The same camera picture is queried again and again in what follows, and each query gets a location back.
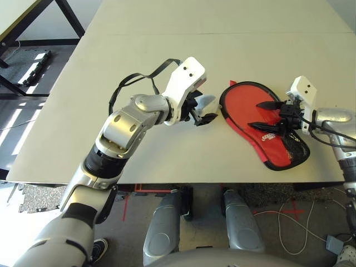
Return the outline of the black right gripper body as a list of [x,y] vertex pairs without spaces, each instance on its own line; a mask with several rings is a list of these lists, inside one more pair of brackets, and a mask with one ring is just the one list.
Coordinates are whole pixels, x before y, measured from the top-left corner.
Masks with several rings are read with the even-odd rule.
[[292,130],[301,129],[301,100],[287,100],[279,103],[280,136],[286,136]]

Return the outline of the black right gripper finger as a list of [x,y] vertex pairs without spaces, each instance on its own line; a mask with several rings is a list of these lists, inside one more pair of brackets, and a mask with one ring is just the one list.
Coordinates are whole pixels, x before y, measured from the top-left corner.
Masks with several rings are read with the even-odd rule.
[[279,125],[269,125],[264,122],[252,122],[249,126],[259,131],[280,131]]
[[263,108],[263,109],[280,109],[282,107],[283,103],[282,102],[276,102],[276,101],[264,101],[259,104],[257,104],[257,107]]

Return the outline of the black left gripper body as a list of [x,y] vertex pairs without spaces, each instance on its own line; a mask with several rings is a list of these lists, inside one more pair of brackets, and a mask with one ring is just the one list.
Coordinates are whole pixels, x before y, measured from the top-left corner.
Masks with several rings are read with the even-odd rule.
[[189,121],[190,116],[195,122],[199,121],[199,116],[196,113],[195,107],[198,105],[193,96],[188,96],[182,105],[182,121]]

